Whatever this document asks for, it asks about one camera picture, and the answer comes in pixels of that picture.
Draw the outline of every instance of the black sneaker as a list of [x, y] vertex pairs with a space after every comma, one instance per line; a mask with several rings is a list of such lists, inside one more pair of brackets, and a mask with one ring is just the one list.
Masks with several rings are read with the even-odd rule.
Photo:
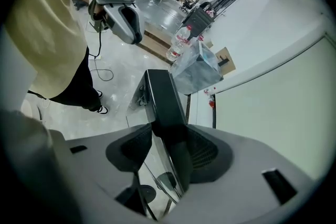
[[103, 97], [103, 93], [102, 93], [101, 91], [96, 90], [96, 92], [98, 93], [98, 97], [99, 97], [99, 98], [102, 98], [102, 97]]
[[101, 106], [100, 107], [100, 109], [98, 109], [97, 111], [96, 111], [97, 113], [99, 113], [99, 114], [107, 114], [107, 113], [109, 113], [109, 110], [105, 107], [105, 106]]

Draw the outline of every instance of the beige t-shirt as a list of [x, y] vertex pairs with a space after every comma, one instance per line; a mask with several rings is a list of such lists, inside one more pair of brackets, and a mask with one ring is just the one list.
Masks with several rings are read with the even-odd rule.
[[37, 71], [30, 90], [62, 93], [82, 62], [87, 43], [71, 0], [16, 0], [5, 24], [12, 41]]

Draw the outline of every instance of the clear plastic bag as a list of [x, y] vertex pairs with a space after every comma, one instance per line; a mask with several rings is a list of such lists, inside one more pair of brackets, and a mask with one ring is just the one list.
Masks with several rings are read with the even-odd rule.
[[170, 73], [182, 94], [194, 93], [223, 79], [216, 56], [201, 41], [185, 49]]

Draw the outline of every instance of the water bottle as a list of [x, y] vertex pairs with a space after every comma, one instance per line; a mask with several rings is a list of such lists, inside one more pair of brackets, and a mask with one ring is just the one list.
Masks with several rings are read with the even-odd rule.
[[190, 41], [191, 26], [182, 27], [175, 36], [172, 38], [172, 45], [166, 53], [166, 57], [169, 61], [174, 62], [183, 53], [184, 46], [187, 46]]

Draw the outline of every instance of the black pants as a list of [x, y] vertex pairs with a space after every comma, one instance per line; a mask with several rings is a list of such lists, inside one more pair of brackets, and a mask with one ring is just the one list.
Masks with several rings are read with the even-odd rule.
[[65, 105], [81, 106], [90, 111], [99, 110], [101, 103], [98, 93], [93, 88], [92, 76], [88, 64], [89, 48], [86, 49], [85, 57], [69, 86], [61, 94], [50, 98], [50, 100]]

